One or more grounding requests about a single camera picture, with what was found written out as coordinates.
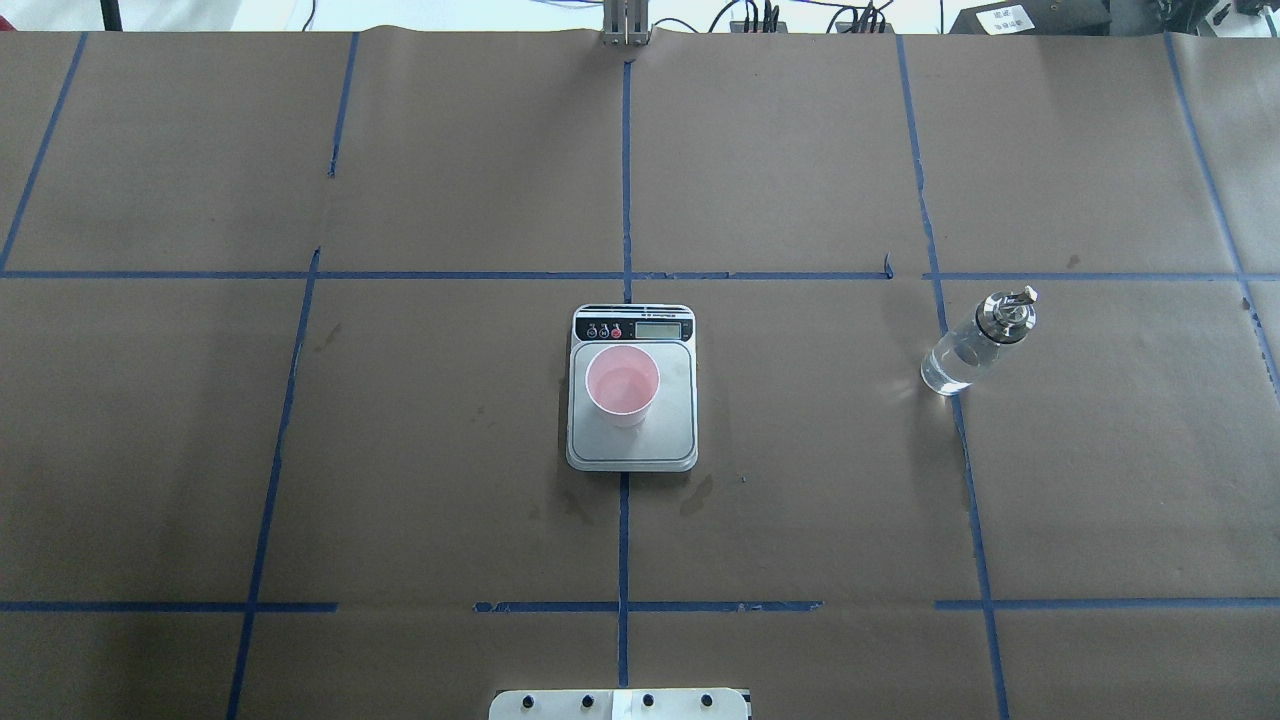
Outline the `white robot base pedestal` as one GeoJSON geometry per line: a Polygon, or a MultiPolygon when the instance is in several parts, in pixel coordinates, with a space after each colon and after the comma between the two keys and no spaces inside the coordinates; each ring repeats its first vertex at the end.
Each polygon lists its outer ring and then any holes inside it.
{"type": "Polygon", "coordinates": [[[751,719],[748,691],[728,687],[503,691],[489,719],[751,719]]]}

